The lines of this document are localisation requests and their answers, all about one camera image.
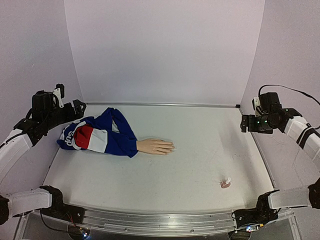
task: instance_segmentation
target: small pink object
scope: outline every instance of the small pink object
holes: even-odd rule
[[[230,187],[230,185],[231,185],[231,178],[230,177],[228,177],[227,180],[221,182],[222,189],[226,189],[226,188]]]

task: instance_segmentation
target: finger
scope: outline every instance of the finger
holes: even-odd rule
[[[168,153],[162,152],[162,151],[155,151],[153,154],[156,154],[156,155],[168,155]]]
[[[162,149],[175,149],[175,146],[172,145],[165,145],[165,144],[158,144],[156,145],[157,148],[162,148]]]
[[[153,140],[153,141],[157,141],[157,142],[163,142],[163,140],[157,139],[157,138],[149,138],[149,140]]]
[[[174,143],[173,143],[173,142],[170,142],[170,141],[161,141],[161,142],[158,142],[158,144],[162,144],[162,145],[173,145]]]
[[[163,152],[163,153],[172,153],[172,150],[161,148],[161,147],[158,147],[157,149],[155,149],[155,151],[156,152]]]

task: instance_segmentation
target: blue sleeve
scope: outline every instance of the blue sleeve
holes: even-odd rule
[[[137,140],[118,132],[108,131],[105,153],[132,158],[138,153]]]

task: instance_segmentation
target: red stripe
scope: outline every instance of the red stripe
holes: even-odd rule
[[[80,148],[88,149],[93,130],[94,128],[88,124],[78,127],[73,136],[75,144]]]

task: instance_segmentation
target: white wall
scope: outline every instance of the white wall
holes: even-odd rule
[[[282,84],[306,91],[320,99],[320,1],[269,0],[265,2],[260,37],[241,106],[253,113],[251,100],[264,84]],[[277,91],[284,107],[297,109],[313,126],[320,125],[320,106],[305,96]],[[256,134],[280,189],[316,182],[320,174],[310,158],[286,135]],[[320,235],[320,210],[295,210],[303,239]]]
[[[65,101],[81,99],[63,0],[0,1],[0,141],[24,118],[38,90],[65,85]],[[61,127],[50,131],[12,168],[0,193],[28,191],[42,184],[58,149]],[[0,227],[10,240],[17,218]]]
[[[241,102],[264,0],[64,3],[85,101]]]

